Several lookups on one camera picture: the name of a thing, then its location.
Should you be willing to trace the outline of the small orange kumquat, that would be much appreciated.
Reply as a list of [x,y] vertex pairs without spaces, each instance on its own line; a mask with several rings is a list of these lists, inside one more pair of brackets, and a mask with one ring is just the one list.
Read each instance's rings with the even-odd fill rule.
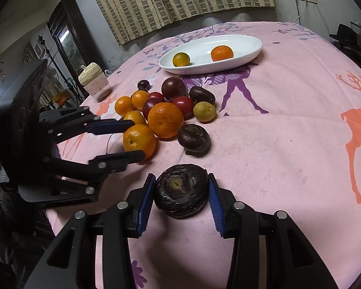
[[120,97],[114,106],[115,112],[122,118],[130,111],[135,109],[132,99],[128,96]]
[[146,101],[148,100],[148,92],[138,90],[131,96],[132,105],[138,110],[142,110]]

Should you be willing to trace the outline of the yellow-orange citrus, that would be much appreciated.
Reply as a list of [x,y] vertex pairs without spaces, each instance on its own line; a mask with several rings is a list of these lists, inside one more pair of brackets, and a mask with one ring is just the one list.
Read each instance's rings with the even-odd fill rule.
[[123,117],[123,120],[133,121],[135,125],[145,125],[147,124],[146,119],[142,113],[138,110],[132,110],[126,113]]

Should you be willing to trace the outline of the small red tomato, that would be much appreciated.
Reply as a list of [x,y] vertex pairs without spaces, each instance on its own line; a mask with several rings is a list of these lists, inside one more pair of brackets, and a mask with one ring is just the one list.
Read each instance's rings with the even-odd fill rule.
[[150,100],[150,99],[159,99],[162,101],[165,100],[164,96],[160,92],[156,92],[156,91],[148,94],[148,100]]

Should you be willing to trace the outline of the large orange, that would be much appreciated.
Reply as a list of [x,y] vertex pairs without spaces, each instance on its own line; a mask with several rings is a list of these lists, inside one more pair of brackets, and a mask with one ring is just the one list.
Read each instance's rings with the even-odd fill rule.
[[174,138],[184,124],[181,110],[170,102],[159,102],[148,113],[148,126],[164,140]]

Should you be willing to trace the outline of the dark purple passion fruit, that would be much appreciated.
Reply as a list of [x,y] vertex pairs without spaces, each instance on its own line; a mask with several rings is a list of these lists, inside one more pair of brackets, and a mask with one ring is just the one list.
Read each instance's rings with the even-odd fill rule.
[[208,200],[208,174],[198,165],[174,165],[159,176],[155,186],[156,207],[171,218],[192,217]]

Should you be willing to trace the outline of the large dark plum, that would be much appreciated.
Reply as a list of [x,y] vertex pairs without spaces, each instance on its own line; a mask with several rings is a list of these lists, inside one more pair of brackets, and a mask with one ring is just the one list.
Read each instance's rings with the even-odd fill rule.
[[170,102],[187,94],[186,86],[178,77],[169,77],[161,85],[162,95]]

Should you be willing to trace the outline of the wrinkled dark passion fruit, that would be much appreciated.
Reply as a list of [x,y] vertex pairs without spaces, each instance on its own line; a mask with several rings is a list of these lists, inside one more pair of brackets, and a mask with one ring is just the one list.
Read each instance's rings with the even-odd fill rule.
[[177,140],[187,155],[195,157],[206,155],[211,148],[209,133],[196,124],[183,125],[177,134]]

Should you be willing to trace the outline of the oblong dark passion fruit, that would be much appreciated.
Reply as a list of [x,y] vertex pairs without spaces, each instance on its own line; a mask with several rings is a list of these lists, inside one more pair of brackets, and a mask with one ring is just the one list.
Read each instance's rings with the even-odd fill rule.
[[214,105],[216,102],[215,95],[200,86],[193,86],[189,91],[189,97],[195,103],[208,102]]

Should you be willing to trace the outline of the cream lidded cup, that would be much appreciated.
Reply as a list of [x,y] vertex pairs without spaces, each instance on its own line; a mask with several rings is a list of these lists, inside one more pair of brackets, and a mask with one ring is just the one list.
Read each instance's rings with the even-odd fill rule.
[[112,93],[112,88],[101,67],[97,63],[91,63],[87,66],[82,65],[81,69],[78,79],[84,89],[96,101],[105,100]]

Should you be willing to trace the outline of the dark wooden framed cabinet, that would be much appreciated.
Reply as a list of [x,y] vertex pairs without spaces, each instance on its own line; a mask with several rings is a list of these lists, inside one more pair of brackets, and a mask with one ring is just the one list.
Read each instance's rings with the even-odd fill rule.
[[88,97],[89,93],[79,81],[82,67],[97,63],[104,68],[105,63],[76,0],[60,0],[49,17],[47,27],[78,91]]

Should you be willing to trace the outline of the yellow-green citrus on plate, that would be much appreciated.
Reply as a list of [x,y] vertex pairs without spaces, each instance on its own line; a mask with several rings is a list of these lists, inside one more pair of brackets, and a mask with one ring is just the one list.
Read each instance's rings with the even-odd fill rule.
[[172,63],[175,67],[189,66],[190,56],[184,52],[176,53],[172,58]]

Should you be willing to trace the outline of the pink patterned tablecloth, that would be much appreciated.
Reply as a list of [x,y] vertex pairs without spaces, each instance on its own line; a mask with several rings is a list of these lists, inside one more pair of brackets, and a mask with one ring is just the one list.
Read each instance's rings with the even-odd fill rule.
[[339,288],[361,273],[361,69],[311,30],[285,22],[217,24],[155,42],[110,77],[104,102],[91,112],[115,118],[115,102],[140,80],[159,91],[168,73],[160,58],[177,46],[213,35],[251,35],[263,42],[258,58],[234,71],[189,76],[216,97],[216,119],[205,125],[211,150],[201,158],[176,140],[155,155],[111,175],[89,213],[107,210],[141,187],[148,174],[192,163],[254,210],[286,211],[314,246]]

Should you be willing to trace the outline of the orange tangerine on plate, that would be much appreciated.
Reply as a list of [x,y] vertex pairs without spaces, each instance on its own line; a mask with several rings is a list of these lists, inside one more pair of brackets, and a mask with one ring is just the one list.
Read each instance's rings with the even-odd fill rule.
[[233,57],[234,57],[233,50],[226,45],[216,46],[211,51],[211,60],[213,62],[221,61],[225,59],[231,59]]

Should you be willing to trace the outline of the white oval plate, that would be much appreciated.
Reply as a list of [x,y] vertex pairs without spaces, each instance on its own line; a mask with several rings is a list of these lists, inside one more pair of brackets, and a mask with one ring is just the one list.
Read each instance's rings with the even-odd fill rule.
[[[233,51],[233,57],[220,61],[213,61],[211,52],[218,46],[228,46]],[[164,54],[158,64],[161,69],[176,75],[211,74],[226,71],[245,65],[261,52],[263,43],[256,37],[248,35],[218,35],[192,40],[186,44]],[[173,58],[178,53],[186,53],[190,64],[175,66]]]

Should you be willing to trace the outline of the black hat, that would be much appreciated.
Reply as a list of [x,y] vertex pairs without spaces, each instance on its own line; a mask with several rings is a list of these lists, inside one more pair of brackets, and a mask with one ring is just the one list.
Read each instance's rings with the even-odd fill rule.
[[357,33],[344,24],[339,24],[336,34],[329,34],[329,36],[331,39],[336,40],[341,47],[359,48]]

